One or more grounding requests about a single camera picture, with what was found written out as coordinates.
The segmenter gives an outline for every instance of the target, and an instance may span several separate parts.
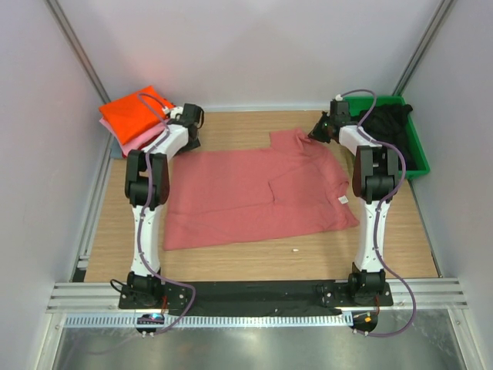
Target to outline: green plastic bin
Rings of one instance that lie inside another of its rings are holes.
[[[371,107],[371,103],[373,102],[373,97],[371,96],[348,96],[344,98],[349,102],[349,112],[352,116],[357,116],[360,114],[362,110],[368,110]],[[378,96],[377,97],[377,106],[382,106],[384,104],[401,104],[402,106],[406,102],[402,98],[402,96]],[[426,156],[424,156],[423,147],[418,138],[418,134],[416,133],[416,129],[414,128],[414,124],[412,119],[409,117],[407,119],[406,125],[407,137],[409,139],[409,150],[411,151],[411,155],[416,162],[417,170],[408,170],[406,172],[406,179],[412,180],[416,177],[426,175],[430,172],[430,166],[428,165],[428,161],[426,160]]]

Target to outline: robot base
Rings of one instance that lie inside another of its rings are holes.
[[[161,308],[163,298],[164,285],[160,279],[151,275],[144,277],[130,272],[126,285],[122,286],[118,308],[122,310]]]
[[[327,308],[394,305],[391,289],[385,282],[385,272],[353,272],[346,282],[328,281],[323,285],[323,303]]]

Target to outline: pink t-shirt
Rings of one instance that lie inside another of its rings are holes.
[[[165,250],[341,230],[358,225],[336,158],[301,129],[270,134],[270,147],[177,156]]]
[[[133,149],[142,149],[144,146],[149,145],[156,137],[158,137],[162,131],[164,131],[165,126],[163,123],[159,122],[154,127],[144,131],[137,137],[131,139],[127,144],[120,143],[118,136],[115,134],[115,131],[111,127],[108,121],[104,118],[101,118],[99,122],[106,128],[108,131],[116,138],[118,144],[120,145],[120,149],[122,150],[123,156],[127,157],[129,155],[130,150]]]

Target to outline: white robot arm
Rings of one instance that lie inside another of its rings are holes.
[[[348,148],[355,156],[357,155],[357,148],[359,146],[381,147],[366,140],[357,130],[356,125],[341,127],[339,131],[339,144]],[[361,204],[360,246],[354,258],[354,265],[359,271],[379,272],[384,267],[377,258],[373,240],[375,220],[377,219],[376,209],[379,200],[372,200],[368,203],[365,199],[360,198],[359,201]],[[390,206],[390,202],[381,205],[380,220],[378,222],[377,245],[382,256],[384,255],[385,221]]]
[[[178,124],[168,125],[169,136],[163,143],[157,146],[151,153],[162,153],[166,155],[169,162],[180,149],[188,144],[189,134],[188,129]],[[153,147],[153,143],[159,142],[166,132],[161,133],[151,144],[143,148],[143,152],[147,152]],[[140,214],[142,212],[143,205],[135,205],[132,207],[133,219],[135,225],[134,233],[134,253],[131,271],[139,276],[147,276],[149,271],[144,266],[142,259],[139,256],[139,249],[137,245],[137,227],[139,226]],[[144,210],[144,220],[141,231],[141,246],[144,252],[144,258],[154,272],[158,272],[159,265],[159,225],[161,220],[161,212],[163,205],[160,204],[154,210],[147,208]]]
[[[132,267],[126,284],[122,286],[120,308],[135,309],[161,304],[163,285],[155,274],[160,273],[158,239],[161,213],[169,195],[168,162],[177,153],[200,146],[198,129],[203,124],[203,110],[200,107],[185,104],[164,113],[169,114],[170,118],[167,128],[148,146],[142,150],[131,150],[127,157],[125,195],[132,205],[135,236]],[[149,153],[153,181],[150,202],[143,210],[149,195],[149,177],[142,175],[149,169],[146,153]],[[148,305],[143,303],[143,297],[149,301]]]
[[[349,102],[342,99],[330,102],[330,115],[322,113],[309,137],[322,143],[336,140],[356,157],[352,186],[354,195],[361,202],[361,233],[347,290],[353,299],[373,299],[386,288],[384,267],[375,245],[383,258],[385,221],[391,204],[391,198],[387,197],[398,183],[399,159],[393,150],[375,144],[363,127],[351,122]]]

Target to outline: wooden table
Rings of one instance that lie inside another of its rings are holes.
[[[200,130],[199,150],[268,147],[269,132],[300,127],[309,132],[320,112],[208,113]],[[336,143],[328,147],[351,172],[349,152]],[[92,246],[86,281],[124,281],[133,256],[133,222],[125,198],[126,162],[114,160]],[[349,188],[347,198],[359,217],[359,203]],[[162,245],[164,226],[160,229]],[[303,280],[347,278],[356,255],[359,228],[302,237],[160,251],[162,273],[181,281]],[[437,271],[418,209],[408,183],[394,197],[387,216],[384,257],[406,278],[435,278]]]

